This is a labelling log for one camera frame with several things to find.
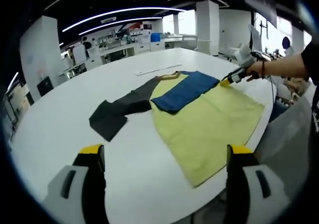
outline black sleeve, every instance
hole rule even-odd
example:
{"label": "black sleeve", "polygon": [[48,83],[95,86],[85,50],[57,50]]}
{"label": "black sleeve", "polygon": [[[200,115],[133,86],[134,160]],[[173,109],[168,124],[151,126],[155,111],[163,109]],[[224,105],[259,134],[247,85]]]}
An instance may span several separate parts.
{"label": "black sleeve", "polygon": [[309,45],[305,48],[305,50],[301,53],[304,65],[315,85],[317,85],[319,82],[318,53],[319,45],[314,44],[313,42],[310,42]]}

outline white chair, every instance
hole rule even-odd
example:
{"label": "white chair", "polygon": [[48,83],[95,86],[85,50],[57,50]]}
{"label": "white chair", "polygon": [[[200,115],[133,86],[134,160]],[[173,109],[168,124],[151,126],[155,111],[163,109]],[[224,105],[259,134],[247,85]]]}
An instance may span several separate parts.
{"label": "white chair", "polygon": [[183,35],[180,47],[195,50],[197,48],[197,36]]}

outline human hand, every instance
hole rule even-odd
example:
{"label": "human hand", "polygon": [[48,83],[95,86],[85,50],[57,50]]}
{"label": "human hand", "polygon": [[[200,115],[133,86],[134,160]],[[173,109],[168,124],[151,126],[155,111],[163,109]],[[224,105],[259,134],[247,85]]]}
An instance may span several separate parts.
{"label": "human hand", "polygon": [[247,81],[252,81],[254,79],[258,79],[261,77],[262,73],[262,67],[263,63],[262,62],[255,62],[252,64],[250,67],[247,68],[247,76],[250,76]]}

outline person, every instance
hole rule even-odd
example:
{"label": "person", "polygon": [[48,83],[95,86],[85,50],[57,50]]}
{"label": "person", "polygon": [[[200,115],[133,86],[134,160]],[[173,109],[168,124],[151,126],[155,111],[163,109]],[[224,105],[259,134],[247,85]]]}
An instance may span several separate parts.
{"label": "person", "polygon": [[67,64],[68,64],[68,67],[72,67],[74,64],[73,64],[73,60],[68,56],[68,54],[65,54],[64,55],[64,59],[66,60]]}
{"label": "person", "polygon": [[[311,77],[315,85],[319,82],[319,69],[317,66],[317,52],[319,45],[311,41],[301,54],[285,57],[283,59],[270,62],[256,62],[247,69],[247,75],[252,72],[257,72],[260,77],[265,76],[285,76],[296,78]],[[312,121],[311,131],[308,140],[308,156],[309,156],[309,172],[307,179],[302,187],[302,190],[297,195],[297,198],[292,206],[289,207],[289,212],[299,216],[315,216],[315,213],[310,213],[313,210],[311,205],[317,203],[318,196],[318,176],[319,176],[319,89],[316,87],[313,104],[312,104]]]}
{"label": "person", "polygon": [[93,46],[97,46],[98,43],[96,42],[95,38],[92,38],[92,43],[93,43]]}
{"label": "person", "polygon": [[307,78],[291,78],[290,80],[284,79],[284,85],[292,94],[302,96],[307,88]]}
{"label": "person", "polygon": [[69,57],[74,60],[74,55],[73,55],[73,47],[69,47],[68,48],[68,53],[69,53]]}
{"label": "person", "polygon": [[92,47],[92,44],[91,44],[89,41],[87,41],[87,39],[88,39],[88,38],[87,38],[86,36],[84,36],[84,37],[82,38],[82,44],[83,44],[84,47],[85,47],[86,57],[90,57],[87,50]]}

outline cable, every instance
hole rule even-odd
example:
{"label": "cable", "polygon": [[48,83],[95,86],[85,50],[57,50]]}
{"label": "cable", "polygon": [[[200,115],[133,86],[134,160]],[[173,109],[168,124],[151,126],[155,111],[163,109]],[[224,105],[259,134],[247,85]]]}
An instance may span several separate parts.
{"label": "cable", "polygon": [[272,94],[273,104],[274,104],[274,103],[275,103],[275,98],[274,98],[274,87],[273,87],[274,81],[273,81],[273,78],[272,78],[271,76],[268,76],[268,78],[270,79],[270,83],[271,83],[271,94]]}

